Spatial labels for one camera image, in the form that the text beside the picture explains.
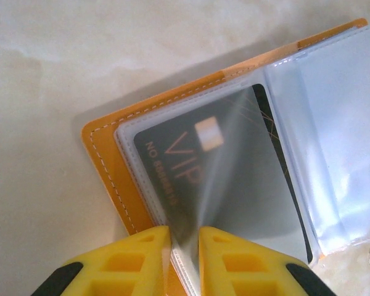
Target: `black vip card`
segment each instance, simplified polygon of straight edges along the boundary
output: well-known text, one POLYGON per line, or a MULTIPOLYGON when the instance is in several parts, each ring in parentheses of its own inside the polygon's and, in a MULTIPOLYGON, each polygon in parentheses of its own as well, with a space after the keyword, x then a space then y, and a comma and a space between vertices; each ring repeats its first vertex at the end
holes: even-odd
POLYGON ((135 135, 134 145, 179 241, 201 225, 234 234, 231 228, 244 228, 256 238, 297 227, 293 221, 269 222, 271 216, 284 221, 293 204, 264 98, 258 86, 249 87, 135 135), (284 191, 289 203, 280 198, 284 191), (263 227, 249 227, 260 223, 263 227))

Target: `marble surface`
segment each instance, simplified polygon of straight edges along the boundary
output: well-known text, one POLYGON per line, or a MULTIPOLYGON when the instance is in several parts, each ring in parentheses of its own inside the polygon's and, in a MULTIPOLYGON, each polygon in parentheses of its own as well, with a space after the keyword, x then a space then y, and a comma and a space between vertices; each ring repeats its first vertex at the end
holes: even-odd
MULTIPOLYGON (((87 121, 357 17, 370 0, 0 0, 0 295, 126 235, 81 144, 87 121)), ((368 248, 316 271, 370 295, 368 248)))

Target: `beige countertop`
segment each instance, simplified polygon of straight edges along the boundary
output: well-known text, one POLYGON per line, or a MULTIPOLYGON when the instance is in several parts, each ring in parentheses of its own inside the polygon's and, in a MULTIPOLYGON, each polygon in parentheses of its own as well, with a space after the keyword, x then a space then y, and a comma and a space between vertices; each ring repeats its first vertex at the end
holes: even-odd
MULTIPOLYGON (((0 0, 0 295, 126 235, 81 144, 87 121, 358 17, 370 0, 0 0)), ((368 248, 315 270, 370 295, 368 248)))

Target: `orange leather cover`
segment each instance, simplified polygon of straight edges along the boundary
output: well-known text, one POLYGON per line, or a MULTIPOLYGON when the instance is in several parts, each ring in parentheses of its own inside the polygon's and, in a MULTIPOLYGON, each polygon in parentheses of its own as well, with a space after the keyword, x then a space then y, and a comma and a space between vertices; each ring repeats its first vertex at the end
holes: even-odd
MULTIPOLYGON (((150 97, 142 102, 93 120, 84 126, 82 140, 88 151, 113 204, 129 234, 154 226, 142 197, 133 182, 126 162, 118 150, 113 134, 118 126, 130 119, 159 109, 190 95, 199 93, 235 77, 244 75, 258 67, 289 56, 301 49, 316 44, 349 28, 367 25, 364 18, 332 28, 301 41, 287 44, 249 60, 222 69, 177 88, 150 97)), ((168 273, 168 295, 186 295, 178 276, 171 265, 168 273)))

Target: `white stitching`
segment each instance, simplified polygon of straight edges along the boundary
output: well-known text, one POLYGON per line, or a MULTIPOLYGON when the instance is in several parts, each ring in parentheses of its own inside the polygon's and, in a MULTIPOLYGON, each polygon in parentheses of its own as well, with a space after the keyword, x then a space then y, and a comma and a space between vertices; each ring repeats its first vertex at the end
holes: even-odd
MULTIPOLYGON (((315 42, 310 42, 310 43, 308 43, 308 44, 306 44, 306 45, 303 45, 303 46, 301 46, 300 48, 298 48, 297 50, 299 51, 299 50, 301 50, 301 49, 303 49, 303 48, 305 48, 305 47, 308 47, 308 46, 310 46, 310 45, 312 45, 312 44, 315 44, 315 43, 317 43, 317 42, 321 42, 321 41, 323 41, 323 40, 325 40, 325 39, 328 39, 328 38, 330 38, 331 36, 334 36, 334 35, 336 35, 336 34, 335 34, 335 33, 329 34, 329 35, 325 36, 324 38, 317 39, 315 42)), ((283 57, 285 57, 285 56, 287 56, 287 55, 289 55, 289 54, 293 54, 293 53, 294 53, 293 51, 287 51, 287 52, 285 52, 285 53, 281 54, 280 56, 278 56, 278 57, 276 57, 276 58, 272 58, 272 59, 264 60, 264 61, 262 61, 262 62, 260 62, 260 63, 258 63, 258 64, 256 64, 256 65, 249 66, 249 67, 247 67, 247 68, 245 68, 245 69, 242 69, 242 70, 239 70, 239 71, 237 71, 237 72, 235 72, 235 73, 233 73, 233 74, 230 74, 230 75, 229 75, 229 76, 227 76, 227 77, 222 77, 222 78, 220 78, 220 79, 218 79, 218 80, 215 80, 215 81, 214 81, 214 83, 219 83, 220 81, 227 80, 228 78, 231 78, 231 77, 237 76, 238 74, 240 74, 240 73, 242 73, 242 72, 251 71, 252 69, 257 68, 257 67, 259 67, 259 66, 260 66, 260 65, 262 65, 262 64, 266 64, 266 63, 268 63, 268 62, 272 62, 272 61, 274 61, 274 60, 279 60, 279 59, 281 59, 281 58, 283 58, 283 57)), ((201 90, 201 89, 203 89, 203 88, 206 88, 206 87, 207 87, 207 84, 205 84, 205 85, 203 85, 203 86, 199 86, 199 87, 197 87, 197 88, 195 88, 195 89, 193 89, 193 90, 191 90, 191 91, 188 91, 188 93, 190 94, 190 93, 192 93, 192 92, 199 91, 199 90, 201 90)), ((174 98, 172 98, 172 99, 168 99, 165 103, 164 103, 164 102, 161 102, 161 103, 159 103, 159 105, 167 104, 167 103, 169 103, 169 102, 171 102, 171 101, 175 101, 175 100, 177 100, 177 99, 179 99, 180 97, 183 97, 183 96, 185 96, 185 93, 182 93, 182 94, 180 94, 180 95, 178 95, 178 96, 176 96, 176 97, 174 97, 174 98)), ((134 114, 144 113, 144 112, 147 112, 147 111, 149 111, 149 110, 150 110, 150 108, 146 108, 146 109, 144 109, 143 111, 138 110, 136 113, 129 114, 126 118, 130 118, 130 117, 132 117, 134 114)), ((111 122, 109 125, 115 125, 115 124, 117 124, 117 123, 119 123, 119 122, 121 122, 121 121, 123 121, 123 120, 125 120, 125 117, 121 117, 121 118, 119 118, 118 120, 115 120, 115 121, 111 122)), ((91 134, 90 134, 90 136, 89 136, 89 139, 90 139, 90 141, 91 141, 91 143, 92 143, 92 147, 93 147, 93 149, 96 151, 96 155, 97 155, 97 157, 98 157, 98 158, 100 159, 100 161, 101 161, 101 164, 102 164, 102 166, 103 166, 103 168, 104 168, 104 171, 107 173, 107 177, 108 177, 108 179, 110 180, 111 186, 113 187, 113 189, 114 189, 114 191, 115 191, 115 193, 116 193, 116 195, 117 195, 117 197, 118 197, 118 199, 119 199, 119 201, 120 201, 120 203, 121 203, 121 205, 122 205, 122 207, 123 207, 123 209, 124 209, 124 211, 125 211, 125 213, 126 213, 126 216, 127 216, 127 217, 128 217, 128 219, 129 219, 129 222, 130 222, 130 224, 131 224, 131 227, 132 227, 132 228, 137 232, 138 230, 137 230, 137 229, 136 229, 136 227, 134 226, 134 224, 133 224, 133 222, 132 222, 132 220, 131 220, 131 218, 130 218, 130 216, 129 216, 129 214, 128 214, 128 210, 127 210, 127 208, 126 208, 125 204, 123 203, 121 196, 119 195, 119 192, 118 192, 118 190, 117 190, 117 188, 116 188, 116 186, 115 186, 115 184, 114 184, 114 182, 113 182, 113 180, 112 180, 112 178, 111 178, 110 173, 109 173, 109 172, 108 172, 108 170, 107 170, 107 167, 106 167, 106 166, 105 166, 105 164, 104 164, 103 158, 100 156, 100 153, 97 151, 97 147, 96 147, 96 145, 95 145, 95 144, 94 144, 94 142, 93 142, 93 134, 94 134, 96 131, 99 131, 99 130, 101 130, 101 129, 104 129, 104 128, 108 127, 109 125, 104 125, 104 126, 102 126, 102 127, 100 127, 100 128, 95 128, 94 130, 92 130, 92 131, 91 131, 91 134)))

